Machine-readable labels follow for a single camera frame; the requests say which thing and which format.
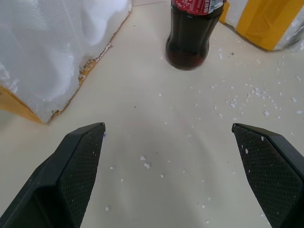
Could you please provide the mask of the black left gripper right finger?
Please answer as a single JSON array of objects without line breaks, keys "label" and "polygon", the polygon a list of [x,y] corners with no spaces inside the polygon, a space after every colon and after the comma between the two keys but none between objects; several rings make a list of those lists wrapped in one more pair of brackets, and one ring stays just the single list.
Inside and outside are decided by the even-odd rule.
[{"label": "black left gripper right finger", "polygon": [[234,123],[247,181],[272,228],[304,228],[304,157],[282,135]]}]

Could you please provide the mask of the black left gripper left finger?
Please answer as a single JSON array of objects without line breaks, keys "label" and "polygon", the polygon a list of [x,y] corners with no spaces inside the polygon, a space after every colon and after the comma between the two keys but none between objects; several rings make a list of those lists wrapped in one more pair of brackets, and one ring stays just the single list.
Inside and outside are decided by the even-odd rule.
[{"label": "black left gripper left finger", "polygon": [[0,228],[80,228],[95,184],[104,123],[68,133],[0,217]]}]

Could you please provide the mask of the white styrofoam block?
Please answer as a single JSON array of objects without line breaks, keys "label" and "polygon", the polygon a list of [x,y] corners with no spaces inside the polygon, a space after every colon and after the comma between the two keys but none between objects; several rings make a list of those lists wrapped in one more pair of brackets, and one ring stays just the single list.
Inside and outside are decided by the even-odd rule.
[{"label": "white styrofoam block", "polygon": [[62,112],[129,16],[132,0],[0,0],[0,110]]}]

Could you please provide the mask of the yellow and white foam block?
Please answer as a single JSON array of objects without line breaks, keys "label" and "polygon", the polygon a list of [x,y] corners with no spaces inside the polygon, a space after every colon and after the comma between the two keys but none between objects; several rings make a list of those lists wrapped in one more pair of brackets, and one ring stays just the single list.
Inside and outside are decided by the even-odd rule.
[{"label": "yellow and white foam block", "polygon": [[227,0],[219,21],[267,51],[304,43],[304,0]]}]

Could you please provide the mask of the cola bottle with red label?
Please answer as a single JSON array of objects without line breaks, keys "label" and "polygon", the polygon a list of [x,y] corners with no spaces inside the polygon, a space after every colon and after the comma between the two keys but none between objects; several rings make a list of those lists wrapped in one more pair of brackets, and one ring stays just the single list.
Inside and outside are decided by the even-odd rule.
[{"label": "cola bottle with red label", "polygon": [[203,64],[225,3],[226,0],[171,0],[166,59],[173,67],[194,70]]}]

